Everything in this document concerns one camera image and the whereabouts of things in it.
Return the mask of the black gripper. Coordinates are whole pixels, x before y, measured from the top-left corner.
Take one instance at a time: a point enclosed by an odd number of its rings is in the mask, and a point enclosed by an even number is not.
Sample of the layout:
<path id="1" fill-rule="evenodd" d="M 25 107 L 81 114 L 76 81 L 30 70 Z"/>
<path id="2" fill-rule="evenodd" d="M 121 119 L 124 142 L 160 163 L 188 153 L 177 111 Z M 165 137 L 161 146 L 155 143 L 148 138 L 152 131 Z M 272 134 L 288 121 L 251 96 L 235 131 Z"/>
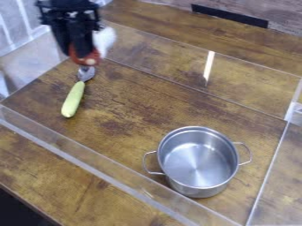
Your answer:
<path id="1" fill-rule="evenodd" d="M 52 33 L 65 55 L 68 55 L 69 46 L 70 55 L 77 58 L 86 57 L 93 50 L 93 44 L 92 30 L 85 23 L 94 31 L 104 28 L 98 15 L 98 4 L 90 0 L 34 0 L 34 6 L 40 11 L 38 19 L 42 25 L 50 25 L 56 19 L 73 19 L 68 21 L 66 27 L 65 24 L 54 23 L 50 26 Z"/>

